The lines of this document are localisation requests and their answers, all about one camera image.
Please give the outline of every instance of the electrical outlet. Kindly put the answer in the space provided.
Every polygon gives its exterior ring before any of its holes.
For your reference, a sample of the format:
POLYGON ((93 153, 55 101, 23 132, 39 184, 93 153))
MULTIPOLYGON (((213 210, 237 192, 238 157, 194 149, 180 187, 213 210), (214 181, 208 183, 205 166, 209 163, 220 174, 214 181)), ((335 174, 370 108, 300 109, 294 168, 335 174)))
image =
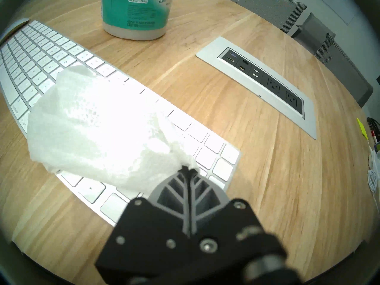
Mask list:
POLYGON ((276 82, 273 78, 271 78, 269 75, 265 74, 261 80, 261 84, 269 89, 271 92, 275 93, 276 95, 280 94, 280 87, 281 85, 276 82))
POLYGON ((297 96, 290 93, 288 90, 285 89, 285 99, 284 101, 288 103, 290 106, 292 106, 294 109, 296 109, 299 113, 302 114, 302 101, 297 96))

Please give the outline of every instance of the gray chair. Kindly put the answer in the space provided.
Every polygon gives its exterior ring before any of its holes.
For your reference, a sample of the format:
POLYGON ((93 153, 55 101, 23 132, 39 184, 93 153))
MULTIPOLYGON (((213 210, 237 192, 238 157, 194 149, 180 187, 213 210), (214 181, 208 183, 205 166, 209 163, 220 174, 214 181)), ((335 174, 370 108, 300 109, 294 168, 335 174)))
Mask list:
POLYGON ((341 81, 359 106, 363 107, 372 95, 373 88, 333 37, 328 36, 314 56, 341 81))
POLYGON ((288 33, 306 5, 296 0, 230 0, 288 33))
POLYGON ((297 26, 298 30, 292 35, 292 38, 311 54, 314 54, 319 49, 328 36, 335 37, 335 34, 316 18, 313 13, 310 13, 301 26, 297 26))

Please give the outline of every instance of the cleaning product container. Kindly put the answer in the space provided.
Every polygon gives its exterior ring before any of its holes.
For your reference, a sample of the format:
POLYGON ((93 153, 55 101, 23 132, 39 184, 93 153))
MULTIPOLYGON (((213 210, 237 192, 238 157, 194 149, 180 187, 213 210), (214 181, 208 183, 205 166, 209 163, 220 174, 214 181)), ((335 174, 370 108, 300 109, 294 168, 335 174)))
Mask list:
POLYGON ((166 32, 172 0, 102 0, 103 28, 120 38, 145 41, 166 32))

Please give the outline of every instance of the round table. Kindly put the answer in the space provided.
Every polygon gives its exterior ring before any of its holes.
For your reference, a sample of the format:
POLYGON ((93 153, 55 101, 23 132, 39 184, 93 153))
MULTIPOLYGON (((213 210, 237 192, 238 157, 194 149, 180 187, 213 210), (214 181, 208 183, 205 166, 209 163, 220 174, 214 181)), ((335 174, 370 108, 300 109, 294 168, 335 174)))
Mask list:
MULTIPOLYGON (((239 148, 227 195, 249 201, 310 279, 329 269, 377 222, 367 183, 363 111, 313 55, 229 0, 173 0, 168 31, 130 41, 102 29, 100 0, 31 0, 14 18, 52 27, 114 64, 239 148), (222 36, 304 92, 315 106, 318 139, 195 54, 222 36)), ((42 164, 0 97, 0 225, 37 263, 75 284, 103 284, 94 263, 112 226, 42 164)))

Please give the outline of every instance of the white cloth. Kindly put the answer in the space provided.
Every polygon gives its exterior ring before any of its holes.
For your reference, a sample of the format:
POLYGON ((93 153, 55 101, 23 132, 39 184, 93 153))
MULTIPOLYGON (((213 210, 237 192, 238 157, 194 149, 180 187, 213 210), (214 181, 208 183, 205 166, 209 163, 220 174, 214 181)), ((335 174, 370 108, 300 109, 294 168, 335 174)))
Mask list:
POLYGON ((128 81, 116 85, 86 67, 66 68, 31 110, 30 158, 49 172, 146 194, 182 165, 199 170, 168 118, 133 92, 128 81))

